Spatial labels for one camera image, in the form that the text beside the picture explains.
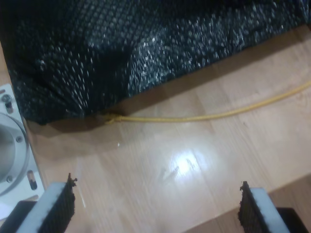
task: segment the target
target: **yellow rope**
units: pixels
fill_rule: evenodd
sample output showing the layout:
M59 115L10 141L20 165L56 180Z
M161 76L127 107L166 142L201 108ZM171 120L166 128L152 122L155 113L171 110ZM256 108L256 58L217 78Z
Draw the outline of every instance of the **yellow rope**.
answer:
M190 122L190 121L202 121L202 120L212 120L219 119L223 117L230 117L233 115L245 113L257 108L261 108L268 104L277 102L279 100L285 99L289 96L295 95L302 90L311 86L311 81L306 82L305 84L289 91L284 94L280 94L278 96L272 97L270 99L264 100L259 103L255 103L246 107L242 107L236 110L219 113L219 114L211 114L211 115L203 115L203 116L192 116L192 117L136 117L136 116L122 116L118 114L106 114L104 118L106 120L106 124L112 124L114 122L121 121L131 121L131 122L157 122L157 123L178 123L178 122Z

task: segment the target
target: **light wood surface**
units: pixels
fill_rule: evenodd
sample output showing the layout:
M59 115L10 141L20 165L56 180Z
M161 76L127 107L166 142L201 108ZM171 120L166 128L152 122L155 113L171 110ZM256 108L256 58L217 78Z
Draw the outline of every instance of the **light wood surface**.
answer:
M311 232L311 175L270 193L276 208L293 208ZM237 218L239 207L196 226L186 233L244 233Z
M125 100L133 116L219 113L311 78L311 33L301 27ZM5 64L0 82L9 80ZM311 89L229 118L117 123L100 115L39 126L28 136L45 186L78 178L71 233L180 233L236 208L239 187L275 190L311 173Z

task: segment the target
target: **black object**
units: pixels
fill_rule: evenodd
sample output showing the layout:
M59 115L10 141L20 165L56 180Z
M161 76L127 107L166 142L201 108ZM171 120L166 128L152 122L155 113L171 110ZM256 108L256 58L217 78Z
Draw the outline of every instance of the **black object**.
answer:
M308 233L294 209L275 208L265 192L254 197L256 189L260 188L249 188L247 182L241 187L238 217L245 233Z
M40 200L20 201L0 228L0 233L64 233L74 215L75 180L52 183Z
M20 201L0 228L0 233L15 233L36 201Z
M20 113L85 117L309 22L309 0L1 0Z
M292 233L309 233L293 208L277 208L286 226Z

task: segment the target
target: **circular opening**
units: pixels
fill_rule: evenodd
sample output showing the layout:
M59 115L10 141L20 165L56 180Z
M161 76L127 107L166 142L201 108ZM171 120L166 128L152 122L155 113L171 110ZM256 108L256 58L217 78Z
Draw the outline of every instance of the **circular opening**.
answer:
M4 126L0 126L0 181L10 175L8 172L13 166L14 159L14 138Z

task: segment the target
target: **bubble wrap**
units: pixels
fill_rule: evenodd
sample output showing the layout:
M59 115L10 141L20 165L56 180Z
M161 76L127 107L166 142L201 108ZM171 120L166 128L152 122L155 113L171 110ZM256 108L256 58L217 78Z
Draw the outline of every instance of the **bubble wrap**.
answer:
M1 0L28 120L85 117L309 21L307 0Z

